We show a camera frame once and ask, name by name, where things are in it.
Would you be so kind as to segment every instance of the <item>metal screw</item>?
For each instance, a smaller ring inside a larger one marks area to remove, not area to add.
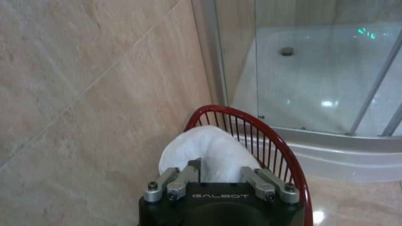
[[[265,195],[265,198],[267,201],[274,201],[274,198],[275,198],[275,193],[274,192],[269,192],[266,195]]]
[[[287,190],[289,192],[293,192],[295,190],[295,185],[293,183],[286,183],[285,190]]]
[[[170,200],[171,202],[174,202],[177,199],[178,199],[178,192],[177,192],[177,191],[171,191],[171,192],[169,193],[169,200]]]
[[[156,190],[158,189],[158,182],[156,181],[151,181],[148,183],[148,189],[150,190]]]

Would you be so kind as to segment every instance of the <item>beige wall tile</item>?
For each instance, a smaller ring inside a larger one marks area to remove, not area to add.
[[[3,0],[0,166],[178,0]]]
[[[259,26],[402,21],[400,0],[257,0]]]
[[[78,94],[0,4],[0,166]]]
[[[183,0],[0,171],[6,225],[136,225],[163,148],[211,102]]]

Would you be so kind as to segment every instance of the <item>shower enclosure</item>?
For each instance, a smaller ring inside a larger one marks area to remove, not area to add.
[[[402,179],[402,1],[193,0],[215,101],[258,116],[307,174]]]

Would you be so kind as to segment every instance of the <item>wire basket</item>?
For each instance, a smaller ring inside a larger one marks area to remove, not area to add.
[[[313,225],[313,209],[305,173],[286,142],[274,130],[250,114],[226,106],[206,105],[193,114],[185,132],[197,126],[213,125],[223,129],[245,145],[262,168],[301,191],[305,203],[305,226]]]

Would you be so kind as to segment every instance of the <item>shower drain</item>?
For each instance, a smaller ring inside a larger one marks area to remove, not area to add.
[[[293,47],[283,47],[282,49],[279,49],[279,54],[286,57],[293,56],[294,53],[295,49]]]

